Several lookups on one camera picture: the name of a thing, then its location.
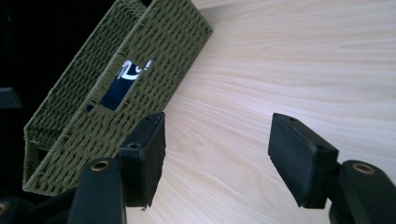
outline black mount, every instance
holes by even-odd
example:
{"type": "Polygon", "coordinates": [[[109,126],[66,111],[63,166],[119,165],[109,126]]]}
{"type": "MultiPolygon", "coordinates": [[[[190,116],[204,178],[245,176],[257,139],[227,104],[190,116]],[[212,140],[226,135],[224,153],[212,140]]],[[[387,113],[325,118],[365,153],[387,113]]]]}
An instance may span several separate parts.
{"type": "Polygon", "coordinates": [[[78,186],[43,203],[0,198],[0,224],[126,223],[125,206],[151,206],[165,157],[164,113],[140,120],[116,158],[88,162],[78,186]]]}
{"type": "Polygon", "coordinates": [[[299,206],[332,201],[332,224],[395,223],[396,188],[387,175],[364,161],[338,163],[338,149],[299,120],[273,115],[268,154],[299,206]]]}

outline wicker basket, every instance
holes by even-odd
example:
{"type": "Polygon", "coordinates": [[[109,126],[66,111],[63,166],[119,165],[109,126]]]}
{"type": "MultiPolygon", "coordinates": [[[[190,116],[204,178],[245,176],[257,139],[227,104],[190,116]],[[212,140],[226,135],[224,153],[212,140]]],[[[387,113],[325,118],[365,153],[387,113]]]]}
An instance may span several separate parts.
{"type": "Polygon", "coordinates": [[[116,156],[139,120],[164,109],[211,33],[190,0],[116,0],[24,128],[23,190],[58,195],[86,162],[116,156]],[[102,99],[128,61],[146,68],[109,109],[102,99]]]}

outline wooden table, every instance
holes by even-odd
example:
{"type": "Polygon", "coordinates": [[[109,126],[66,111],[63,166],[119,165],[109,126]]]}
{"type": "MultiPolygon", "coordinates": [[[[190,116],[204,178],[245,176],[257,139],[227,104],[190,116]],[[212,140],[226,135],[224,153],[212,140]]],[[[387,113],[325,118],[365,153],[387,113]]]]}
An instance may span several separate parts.
{"type": "Polygon", "coordinates": [[[299,208],[267,154],[295,117],[396,183],[396,1],[193,0],[214,33],[166,114],[153,205],[129,223],[330,223],[299,208]]]}

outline dark background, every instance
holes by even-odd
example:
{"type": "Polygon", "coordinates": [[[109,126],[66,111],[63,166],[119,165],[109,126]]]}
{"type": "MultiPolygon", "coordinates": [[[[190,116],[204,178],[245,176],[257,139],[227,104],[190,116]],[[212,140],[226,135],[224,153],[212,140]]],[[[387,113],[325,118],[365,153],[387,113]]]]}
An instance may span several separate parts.
{"type": "Polygon", "coordinates": [[[23,127],[113,2],[0,1],[0,87],[14,87],[22,103],[0,109],[0,196],[48,199],[21,190],[23,127]]]}

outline wood grain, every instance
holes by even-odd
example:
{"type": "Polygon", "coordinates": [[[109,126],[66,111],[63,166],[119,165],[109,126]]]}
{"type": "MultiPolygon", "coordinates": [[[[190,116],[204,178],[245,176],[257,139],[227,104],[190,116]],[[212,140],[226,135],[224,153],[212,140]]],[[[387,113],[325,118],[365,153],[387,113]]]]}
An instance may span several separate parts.
{"type": "Polygon", "coordinates": [[[129,223],[330,223],[299,208],[268,155],[293,116],[396,183],[396,2],[193,0],[214,33],[166,114],[153,206],[129,223]]]}

